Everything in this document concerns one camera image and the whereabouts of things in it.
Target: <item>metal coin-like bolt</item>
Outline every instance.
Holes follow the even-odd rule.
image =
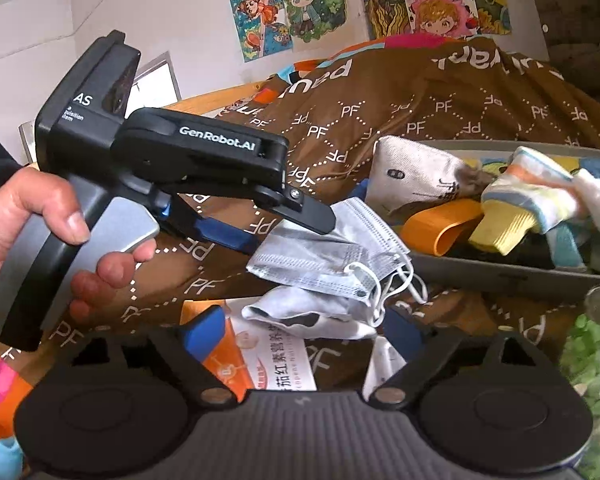
[[[399,388],[380,388],[376,391],[375,398],[382,404],[399,404],[407,398],[407,394]]]
[[[208,390],[202,392],[200,397],[207,404],[220,406],[221,404],[226,404],[233,399],[233,394],[225,388],[209,388]]]

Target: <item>round black disc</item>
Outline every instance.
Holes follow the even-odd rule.
[[[172,452],[188,420],[184,398],[153,378],[137,383],[40,383],[16,412],[31,462],[67,476],[118,476]]]
[[[592,417],[568,384],[531,386],[536,381],[519,368],[500,385],[465,374],[434,386],[420,405],[422,430],[441,454],[478,472],[513,476],[569,464],[584,449]]]

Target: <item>brown bedding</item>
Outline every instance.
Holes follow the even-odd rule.
[[[289,87],[275,76],[263,105],[251,102],[222,118],[283,134],[290,143],[288,182],[321,200],[344,199],[368,176],[373,143],[385,135],[425,139],[503,139],[600,149],[600,104],[564,82],[550,66],[509,56],[486,38],[436,49],[366,50],[312,71]],[[264,237],[277,219],[240,200],[188,197],[207,216]],[[88,326],[66,319],[35,354],[0,346],[4,359],[35,382],[59,348],[88,330],[131,332],[145,323],[177,323],[183,300],[260,295],[273,287],[245,271],[248,258],[208,243],[161,234],[158,253],[135,282]],[[434,291],[420,308],[425,322],[456,324],[474,334],[498,326],[521,330],[557,357],[581,310],[479,292]],[[371,344],[307,342],[320,388],[359,386]]]

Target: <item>pink poster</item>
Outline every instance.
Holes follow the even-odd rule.
[[[406,0],[411,28],[437,36],[464,38],[479,32],[475,0]]]

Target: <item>gray trigger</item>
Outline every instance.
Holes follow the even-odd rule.
[[[55,328],[58,319],[73,299],[71,280],[76,272],[95,272],[99,259],[105,254],[130,253],[143,242],[155,238],[158,232],[158,222],[144,206],[119,196],[113,198],[91,230],[90,240],[75,256],[40,328]]]

